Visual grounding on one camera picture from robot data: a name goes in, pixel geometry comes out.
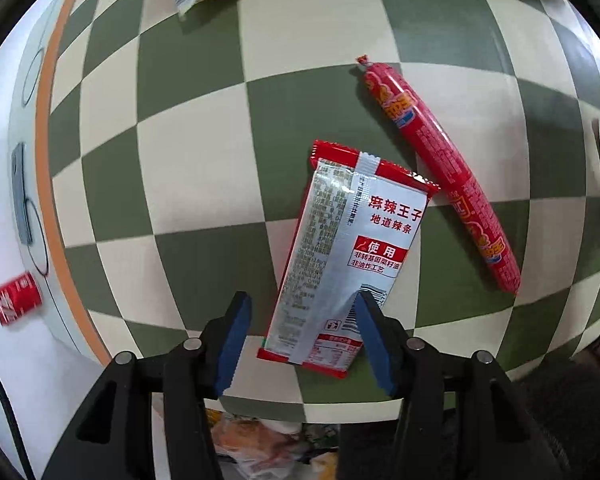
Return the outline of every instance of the orange stripe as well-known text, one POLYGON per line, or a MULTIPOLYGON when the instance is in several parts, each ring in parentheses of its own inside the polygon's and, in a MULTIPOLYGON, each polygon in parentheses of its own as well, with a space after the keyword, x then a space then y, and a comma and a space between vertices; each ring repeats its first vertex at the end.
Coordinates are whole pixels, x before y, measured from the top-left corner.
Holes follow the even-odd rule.
POLYGON ((62 248, 62 239, 54 202, 51 191, 51 175, 49 173, 49 152, 48 152, 48 120, 51 104, 51 89, 53 87, 54 75, 56 72, 56 60, 58 58, 58 49, 60 47, 60 38, 66 25, 71 9, 75 0, 64 0, 60 15, 56 21, 54 31, 51 33, 48 45, 46 46, 45 59, 40 71, 40 82, 38 85, 38 97, 36 99, 36 124, 35 124, 35 156, 36 156, 36 183, 38 185, 38 197, 40 199, 40 210, 42 211, 42 221, 45 226, 46 243, 49 254, 53 261, 54 269, 58 282, 62 288, 62 293, 69 304, 69 309, 74 315, 75 322, 78 324, 82 335, 87 344, 99 361, 106 365, 111 361, 111 356, 103 345, 98 332, 91 322, 91 318, 82 305, 78 291, 75 288, 74 280, 71 278, 69 265, 64 257, 62 248))

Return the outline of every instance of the red and white snack package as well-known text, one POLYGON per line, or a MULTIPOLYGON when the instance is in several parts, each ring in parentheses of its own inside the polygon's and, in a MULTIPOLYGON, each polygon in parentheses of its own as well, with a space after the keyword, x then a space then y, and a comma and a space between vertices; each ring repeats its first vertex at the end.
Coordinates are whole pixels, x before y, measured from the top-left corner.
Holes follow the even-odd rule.
POLYGON ((380 158, 316 140, 269 333, 258 357, 344 377, 362 338, 360 290, 382 306, 437 184, 380 158))

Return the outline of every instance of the red sausage casing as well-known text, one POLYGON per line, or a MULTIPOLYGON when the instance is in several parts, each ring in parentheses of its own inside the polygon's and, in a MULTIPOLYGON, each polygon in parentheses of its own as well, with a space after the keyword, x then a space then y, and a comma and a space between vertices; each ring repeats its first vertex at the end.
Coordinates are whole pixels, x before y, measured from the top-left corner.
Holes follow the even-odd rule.
POLYGON ((398 72, 385 63, 371 63, 366 56, 359 57, 358 62, 365 68, 366 87, 446 192, 498 286, 506 292, 516 292, 520 269, 511 246, 458 149, 398 72))

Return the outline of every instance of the checkered floor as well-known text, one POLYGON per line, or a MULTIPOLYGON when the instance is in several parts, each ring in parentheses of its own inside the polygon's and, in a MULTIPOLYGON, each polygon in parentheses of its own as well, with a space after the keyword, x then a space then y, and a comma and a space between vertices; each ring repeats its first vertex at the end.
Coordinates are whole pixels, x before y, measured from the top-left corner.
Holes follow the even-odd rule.
POLYGON ((494 287, 444 197, 384 308, 440 351, 512 376, 600 334, 600 42, 565 0, 77 0, 48 150, 72 277, 112 354, 172 348, 237 289, 255 304, 222 405, 287 420, 397 416, 359 357, 346 380, 255 359, 312 140, 427 174, 354 59, 397 66, 456 143, 522 268, 494 287))

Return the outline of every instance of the red can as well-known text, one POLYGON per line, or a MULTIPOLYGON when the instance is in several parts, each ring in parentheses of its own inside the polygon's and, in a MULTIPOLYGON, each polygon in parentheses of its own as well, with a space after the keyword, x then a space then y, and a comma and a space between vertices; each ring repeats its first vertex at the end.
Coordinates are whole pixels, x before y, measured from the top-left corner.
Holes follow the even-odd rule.
POLYGON ((0 286, 0 324, 7 325, 42 304, 29 271, 0 286))

